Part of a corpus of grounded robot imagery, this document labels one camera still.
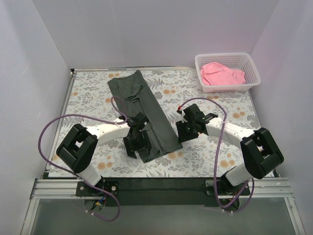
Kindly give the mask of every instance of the white wall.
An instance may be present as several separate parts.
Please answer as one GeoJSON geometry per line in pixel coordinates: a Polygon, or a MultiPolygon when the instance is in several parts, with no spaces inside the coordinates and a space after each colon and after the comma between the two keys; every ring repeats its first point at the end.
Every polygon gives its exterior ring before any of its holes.
{"type": "Polygon", "coordinates": [[[252,90],[260,122],[284,154],[278,171],[313,234],[313,2],[279,1],[251,56],[262,80],[252,90]]]}
{"type": "Polygon", "coordinates": [[[31,0],[0,0],[0,45],[0,234],[16,235],[45,168],[37,139],[60,114],[69,69],[31,0]]]}
{"type": "Polygon", "coordinates": [[[70,68],[188,66],[248,52],[278,0],[33,0],[70,68]]]}

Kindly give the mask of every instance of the floral pattern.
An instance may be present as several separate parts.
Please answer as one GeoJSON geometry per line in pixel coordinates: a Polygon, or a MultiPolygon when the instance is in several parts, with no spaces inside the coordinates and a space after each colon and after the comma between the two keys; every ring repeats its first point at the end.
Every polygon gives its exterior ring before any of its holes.
{"type": "MultiPolygon", "coordinates": [[[[66,114],[85,114],[114,120],[118,113],[111,106],[112,94],[108,81],[113,77],[124,77],[134,72],[135,70],[78,72],[66,114]]],[[[221,104],[228,113],[228,122],[245,128],[260,127],[248,92],[205,94],[193,69],[141,72],[176,133],[175,123],[181,119],[176,110],[182,102],[192,97],[208,97],[221,104]]],[[[222,111],[215,104],[205,100],[195,102],[205,114],[215,113],[223,117],[222,111]]],[[[80,117],[63,119],[57,146],[76,123],[83,126],[99,124],[80,117]]],[[[140,158],[128,157],[122,139],[118,139],[98,146],[91,163],[103,177],[212,177],[217,143],[218,138],[201,134],[195,140],[182,143],[182,149],[144,164],[140,158]]],[[[53,157],[52,161],[67,167],[57,156],[53,157]]],[[[241,163],[241,150],[223,142],[219,155],[218,176],[241,163]]],[[[71,175],[51,166],[49,176],[71,175]]]]}

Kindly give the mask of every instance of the laundry basket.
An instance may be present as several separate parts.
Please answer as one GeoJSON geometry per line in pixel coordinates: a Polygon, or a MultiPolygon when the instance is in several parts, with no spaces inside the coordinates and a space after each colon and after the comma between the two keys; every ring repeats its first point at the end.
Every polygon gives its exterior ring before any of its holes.
{"type": "Polygon", "coordinates": [[[219,53],[219,54],[203,54],[197,55],[195,58],[198,79],[201,83],[204,93],[214,92],[240,92],[247,91],[251,87],[259,85],[261,78],[258,70],[247,53],[219,53]],[[218,62],[231,69],[242,70],[245,72],[246,83],[242,85],[222,85],[222,86],[208,86],[202,82],[200,70],[203,65],[208,63],[218,62]]]}

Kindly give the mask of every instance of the folded pink fabric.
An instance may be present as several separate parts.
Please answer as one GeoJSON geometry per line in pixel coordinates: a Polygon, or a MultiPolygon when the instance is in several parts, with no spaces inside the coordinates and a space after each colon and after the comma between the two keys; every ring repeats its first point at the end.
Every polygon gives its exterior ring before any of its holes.
{"type": "Polygon", "coordinates": [[[245,72],[232,70],[220,63],[203,65],[200,71],[202,82],[208,86],[245,84],[245,72]]]}

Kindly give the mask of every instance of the dark gray garment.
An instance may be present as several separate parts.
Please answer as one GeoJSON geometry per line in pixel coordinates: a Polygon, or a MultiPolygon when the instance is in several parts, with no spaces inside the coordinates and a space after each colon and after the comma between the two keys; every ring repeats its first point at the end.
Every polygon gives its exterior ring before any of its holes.
{"type": "Polygon", "coordinates": [[[127,77],[113,78],[108,85],[112,95],[124,102],[125,108],[117,101],[119,110],[128,117],[134,117],[142,112],[152,123],[152,127],[147,125],[144,129],[148,130],[152,146],[150,155],[142,159],[144,163],[182,148],[170,122],[139,70],[127,77]]]}

